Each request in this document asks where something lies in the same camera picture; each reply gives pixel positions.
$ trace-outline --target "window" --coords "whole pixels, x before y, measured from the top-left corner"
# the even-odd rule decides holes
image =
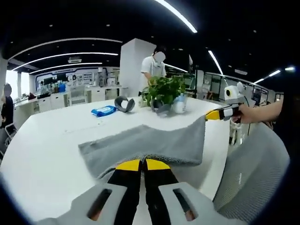
[[[21,95],[26,94],[28,95],[30,92],[29,88],[29,73],[22,73],[21,74]]]
[[[17,71],[6,71],[5,83],[9,83],[12,89],[11,98],[16,99],[18,97],[18,72]]]

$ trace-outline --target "ceiling light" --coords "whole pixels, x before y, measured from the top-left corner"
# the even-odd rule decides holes
[[[178,67],[174,67],[174,66],[171,66],[171,65],[166,64],[166,63],[165,63],[165,65],[166,65],[167,67],[171,67],[171,68],[174,68],[174,69],[177,69],[177,70],[180,70],[180,71],[183,71],[183,72],[186,72],[186,73],[187,73],[187,71],[184,70],[184,69],[180,69],[180,68],[178,68]]]
[[[45,69],[39,69],[37,71],[31,72],[30,74],[34,74],[37,72],[41,72],[44,70],[49,70],[49,69],[54,69],[54,68],[60,68],[60,67],[70,67],[70,66],[78,66],[78,65],[96,65],[96,64],[102,64],[102,62],[85,62],[85,63],[75,63],[75,64],[66,64],[66,65],[60,65],[60,66],[55,66],[55,67],[48,67]]]
[[[285,71],[295,71],[295,67],[287,67],[285,68]]]
[[[276,70],[275,72],[271,73],[271,74],[269,75],[269,77],[272,77],[272,76],[274,76],[274,75],[276,75],[276,74],[279,74],[280,72],[281,72],[280,70]]]
[[[118,55],[118,54],[115,54],[115,53],[105,53],[105,52],[76,52],[76,53],[66,53],[66,54],[60,54],[60,55],[52,55],[52,56],[47,56],[47,57],[44,57],[44,58],[40,58],[38,60],[33,60],[33,61],[30,61],[30,62],[26,62],[16,68],[14,68],[12,71],[14,70],[17,70],[18,68],[21,68],[23,66],[26,66],[28,64],[31,64],[31,63],[34,63],[34,62],[38,62],[38,61],[42,61],[42,60],[46,60],[46,59],[50,59],[50,58],[55,58],[55,57],[60,57],[60,56],[65,56],[65,55],[84,55],[84,54],[94,54],[94,55]]]
[[[193,25],[180,13],[175,9],[173,6],[171,6],[169,3],[165,2],[164,0],[154,0],[157,1],[159,4],[163,5],[167,9],[169,9],[173,14],[175,14],[181,21],[183,21],[193,33],[197,33],[197,30],[193,27]]]
[[[219,63],[218,63],[216,57],[214,56],[214,53],[212,53],[211,50],[209,50],[208,53],[210,54],[210,56],[211,56],[212,59],[214,60],[214,62],[215,62],[215,64],[216,64],[217,68],[218,68],[219,71],[220,71],[220,74],[223,75],[223,72],[222,72],[222,70],[221,70],[221,67],[220,67],[220,65],[219,65]]]
[[[258,81],[255,81],[253,84],[257,84],[257,83],[259,83],[259,82],[261,82],[261,81],[263,81],[263,80],[264,80],[264,78],[259,79]]]

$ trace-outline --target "white shirt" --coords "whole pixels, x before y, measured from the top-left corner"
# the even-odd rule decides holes
[[[151,76],[166,76],[165,64],[163,62],[158,63],[152,56],[146,57],[142,61],[142,73],[150,73]],[[139,91],[142,92],[146,87],[148,87],[148,80],[144,74],[141,74]]]

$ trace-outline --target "blue package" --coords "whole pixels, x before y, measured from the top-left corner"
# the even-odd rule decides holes
[[[99,109],[93,109],[91,113],[97,117],[108,116],[117,111],[117,108],[112,105],[107,105]]]

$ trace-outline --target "human hand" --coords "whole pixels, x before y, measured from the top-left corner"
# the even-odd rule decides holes
[[[232,121],[236,122],[238,119],[241,118],[241,123],[252,123],[254,121],[254,111],[253,108],[250,108],[249,106],[246,106],[245,104],[242,104],[239,106],[239,111],[241,112],[238,116],[232,116]]]

